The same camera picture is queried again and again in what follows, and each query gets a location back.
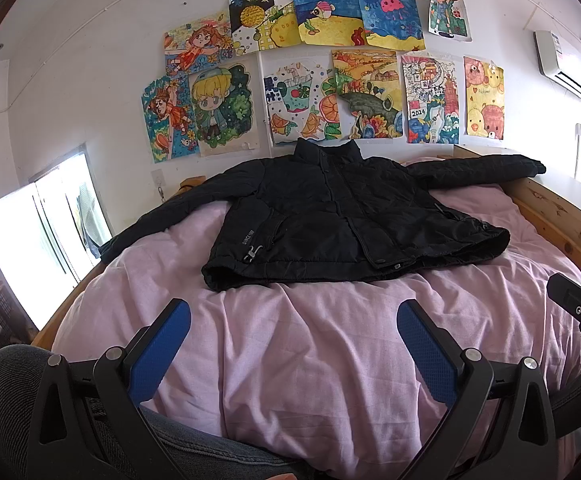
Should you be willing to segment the black puffer jacket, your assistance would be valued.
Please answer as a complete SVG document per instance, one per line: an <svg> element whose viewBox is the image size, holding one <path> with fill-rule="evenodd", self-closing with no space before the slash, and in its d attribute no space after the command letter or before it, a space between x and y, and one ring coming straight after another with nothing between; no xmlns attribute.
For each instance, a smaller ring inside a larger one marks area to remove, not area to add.
<svg viewBox="0 0 581 480"><path fill-rule="evenodd" d="M375 282L483 263L511 236L445 206L435 191L502 184L545 173L523 155L487 155L401 165L364 157L355 142L252 159L143 214L100 249L110 262L141 238L183 221L201 206L228 203L202 267L224 292L271 283Z"/></svg>

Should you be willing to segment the pink bed duvet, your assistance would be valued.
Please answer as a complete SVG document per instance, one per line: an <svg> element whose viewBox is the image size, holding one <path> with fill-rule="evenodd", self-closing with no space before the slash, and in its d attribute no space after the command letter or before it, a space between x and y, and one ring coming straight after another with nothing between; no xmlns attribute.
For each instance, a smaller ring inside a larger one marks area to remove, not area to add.
<svg viewBox="0 0 581 480"><path fill-rule="evenodd" d="M445 206L511 233L481 266L393 281L246 286L202 278L228 207L215 202L127 249L74 300L53 348L70 361L126 344L172 298L193 323L150 406L187 426L299 457L340 479L393 479L444 408L432 400L397 332L414 299L462 347L489 360L532 356L549 391L581 373L575 319L546 283L581 271L497 186L440 191Z"/></svg>

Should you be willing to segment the bright window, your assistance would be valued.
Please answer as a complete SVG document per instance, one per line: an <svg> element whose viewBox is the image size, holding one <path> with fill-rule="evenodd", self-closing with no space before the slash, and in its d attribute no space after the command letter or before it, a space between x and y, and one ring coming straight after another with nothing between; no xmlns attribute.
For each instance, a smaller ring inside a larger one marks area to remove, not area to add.
<svg viewBox="0 0 581 480"><path fill-rule="evenodd" d="M0 198L0 271L38 330L111 238L83 145Z"/></svg>

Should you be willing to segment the white air conditioner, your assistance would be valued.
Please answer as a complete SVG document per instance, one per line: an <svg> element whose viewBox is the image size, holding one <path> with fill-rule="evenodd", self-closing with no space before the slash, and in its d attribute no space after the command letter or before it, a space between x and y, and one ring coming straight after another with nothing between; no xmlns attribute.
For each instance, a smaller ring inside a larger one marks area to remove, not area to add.
<svg viewBox="0 0 581 480"><path fill-rule="evenodd" d="M581 99L581 53L550 30L533 32L540 72Z"/></svg>

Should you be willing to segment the pink pigs drawing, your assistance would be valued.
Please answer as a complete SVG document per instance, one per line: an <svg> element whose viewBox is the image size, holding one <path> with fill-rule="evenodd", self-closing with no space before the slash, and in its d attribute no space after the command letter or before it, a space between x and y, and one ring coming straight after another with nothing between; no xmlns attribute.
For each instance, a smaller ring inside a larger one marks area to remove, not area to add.
<svg viewBox="0 0 581 480"><path fill-rule="evenodd" d="M504 70L478 58L464 58L467 134L504 140Z"/></svg>

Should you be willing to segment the doodle collage drawing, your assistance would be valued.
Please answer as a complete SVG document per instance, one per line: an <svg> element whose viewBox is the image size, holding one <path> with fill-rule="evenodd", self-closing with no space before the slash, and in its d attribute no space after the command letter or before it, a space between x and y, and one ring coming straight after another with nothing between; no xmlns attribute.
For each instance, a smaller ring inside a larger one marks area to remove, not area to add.
<svg viewBox="0 0 581 480"><path fill-rule="evenodd" d="M455 63L430 55L403 55L406 133L412 144L458 144L459 99Z"/></svg>

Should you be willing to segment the orange mermaid drawing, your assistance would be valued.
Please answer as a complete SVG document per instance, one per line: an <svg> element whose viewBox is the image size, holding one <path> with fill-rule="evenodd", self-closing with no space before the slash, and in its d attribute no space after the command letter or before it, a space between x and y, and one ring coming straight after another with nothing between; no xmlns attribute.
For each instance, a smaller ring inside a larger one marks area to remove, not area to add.
<svg viewBox="0 0 581 480"><path fill-rule="evenodd" d="M163 76L142 94L145 126L154 162L200 153L188 80Z"/></svg>

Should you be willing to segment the red-haired child drawing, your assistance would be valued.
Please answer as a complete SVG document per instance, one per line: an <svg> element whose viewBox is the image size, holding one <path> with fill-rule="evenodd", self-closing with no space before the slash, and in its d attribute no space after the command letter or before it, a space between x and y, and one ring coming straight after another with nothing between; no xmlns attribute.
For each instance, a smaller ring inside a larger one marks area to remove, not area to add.
<svg viewBox="0 0 581 480"><path fill-rule="evenodd" d="M428 32L432 35L471 41L465 0L427 0Z"/></svg>

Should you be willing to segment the landscape whale drawing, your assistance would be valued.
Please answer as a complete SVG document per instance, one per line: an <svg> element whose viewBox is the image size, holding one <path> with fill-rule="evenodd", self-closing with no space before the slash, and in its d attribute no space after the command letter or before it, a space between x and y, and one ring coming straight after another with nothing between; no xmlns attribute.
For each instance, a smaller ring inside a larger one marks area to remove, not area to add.
<svg viewBox="0 0 581 480"><path fill-rule="evenodd" d="M353 117L352 139L403 136L403 103L397 52L383 49L331 51L336 91Z"/></svg>

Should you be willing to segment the blond boy drawing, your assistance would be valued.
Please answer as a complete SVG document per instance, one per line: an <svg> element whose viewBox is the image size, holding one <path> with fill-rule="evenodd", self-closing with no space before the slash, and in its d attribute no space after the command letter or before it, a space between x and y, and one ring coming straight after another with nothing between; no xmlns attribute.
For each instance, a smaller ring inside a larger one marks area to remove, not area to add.
<svg viewBox="0 0 581 480"><path fill-rule="evenodd" d="M233 63L190 78L196 138L202 157L260 148L247 66Z"/></svg>

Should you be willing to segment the juice and oranges drawing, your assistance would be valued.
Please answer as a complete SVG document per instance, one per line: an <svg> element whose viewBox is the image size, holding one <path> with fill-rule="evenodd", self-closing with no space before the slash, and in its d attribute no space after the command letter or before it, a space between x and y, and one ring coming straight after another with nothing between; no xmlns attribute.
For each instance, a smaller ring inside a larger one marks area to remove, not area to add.
<svg viewBox="0 0 581 480"><path fill-rule="evenodd" d="M263 77L263 87L274 145L341 138L335 72L326 62L297 58L277 64Z"/></svg>

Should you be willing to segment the pink jellyfish drawing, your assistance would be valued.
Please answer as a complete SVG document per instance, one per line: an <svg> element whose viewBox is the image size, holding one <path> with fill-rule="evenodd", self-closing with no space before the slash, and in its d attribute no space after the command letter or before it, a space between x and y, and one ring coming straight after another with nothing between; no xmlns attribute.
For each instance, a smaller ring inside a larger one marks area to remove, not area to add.
<svg viewBox="0 0 581 480"><path fill-rule="evenodd" d="M401 52L426 49L416 0L359 0L366 42Z"/></svg>

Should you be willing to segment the red-haired girl drawing upper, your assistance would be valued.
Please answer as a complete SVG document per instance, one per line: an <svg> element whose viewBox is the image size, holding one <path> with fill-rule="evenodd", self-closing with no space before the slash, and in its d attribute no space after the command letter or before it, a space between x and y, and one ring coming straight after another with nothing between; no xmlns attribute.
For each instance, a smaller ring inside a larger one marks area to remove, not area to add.
<svg viewBox="0 0 581 480"><path fill-rule="evenodd" d="M168 30L164 62L171 78L204 72L234 58L228 12L221 11Z"/></svg>

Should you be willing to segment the fish beach drawing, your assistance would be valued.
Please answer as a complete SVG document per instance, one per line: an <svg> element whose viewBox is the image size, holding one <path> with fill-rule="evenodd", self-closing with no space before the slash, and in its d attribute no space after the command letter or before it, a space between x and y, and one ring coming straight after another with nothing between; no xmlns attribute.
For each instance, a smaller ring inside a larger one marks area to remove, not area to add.
<svg viewBox="0 0 581 480"><path fill-rule="evenodd" d="M359 0L293 0L299 37L326 47L365 46Z"/></svg>

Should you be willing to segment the pineapple drawing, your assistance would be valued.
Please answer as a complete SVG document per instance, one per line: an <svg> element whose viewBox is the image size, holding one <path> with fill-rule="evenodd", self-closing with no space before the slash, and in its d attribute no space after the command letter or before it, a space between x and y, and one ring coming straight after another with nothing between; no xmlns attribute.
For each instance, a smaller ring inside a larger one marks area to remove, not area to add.
<svg viewBox="0 0 581 480"><path fill-rule="evenodd" d="M228 0L235 54L301 44L293 0Z"/></svg>

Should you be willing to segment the wooden bed frame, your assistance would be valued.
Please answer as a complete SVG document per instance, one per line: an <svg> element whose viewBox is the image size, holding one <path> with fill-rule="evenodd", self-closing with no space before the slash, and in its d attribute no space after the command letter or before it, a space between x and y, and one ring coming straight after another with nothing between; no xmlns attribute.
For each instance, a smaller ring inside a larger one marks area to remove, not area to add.
<svg viewBox="0 0 581 480"><path fill-rule="evenodd" d="M513 152L505 148L455 145L452 155L441 155L440 158L476 158L492 154L509 155ZM503 190L517 205L525 220L581 270L581 182L540 174L533 179L505 183ZM34 346L46 350L52 348L59 326L74 300L105 269L105 263L97 263L86 274L33 338Z"/></svg>

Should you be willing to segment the white wall socket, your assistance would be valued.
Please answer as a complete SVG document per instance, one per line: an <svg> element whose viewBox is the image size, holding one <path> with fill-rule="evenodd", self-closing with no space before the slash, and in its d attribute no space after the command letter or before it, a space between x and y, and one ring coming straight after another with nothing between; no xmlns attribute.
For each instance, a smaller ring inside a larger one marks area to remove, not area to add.
<svg viewBox="0 0 581 480"><path fill-rule="evenodd" d="M159 192L164 192L164 189L166 188L166 181L164 181L164 173L162 170L155 169L150 173L150 175L152 176L155 188Z"/></svg>

